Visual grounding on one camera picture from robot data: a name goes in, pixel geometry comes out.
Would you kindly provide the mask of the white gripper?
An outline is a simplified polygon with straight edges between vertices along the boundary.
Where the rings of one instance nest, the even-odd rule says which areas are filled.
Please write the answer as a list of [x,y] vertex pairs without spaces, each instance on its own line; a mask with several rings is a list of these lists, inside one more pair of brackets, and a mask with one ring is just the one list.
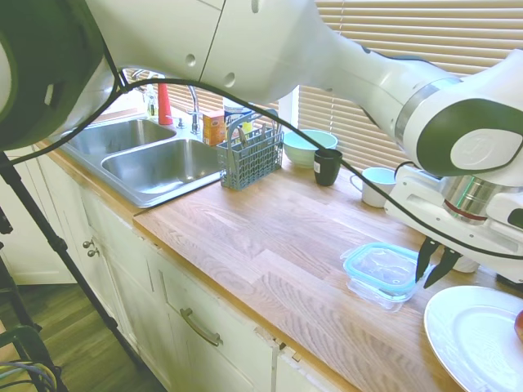
[[439,264],[423,287],[450,272],[464,255],[476,261],[522,260],[522,170],[438,178],[404,166],[385,209],[426,235],[418,252],[417,283],[440,245]]

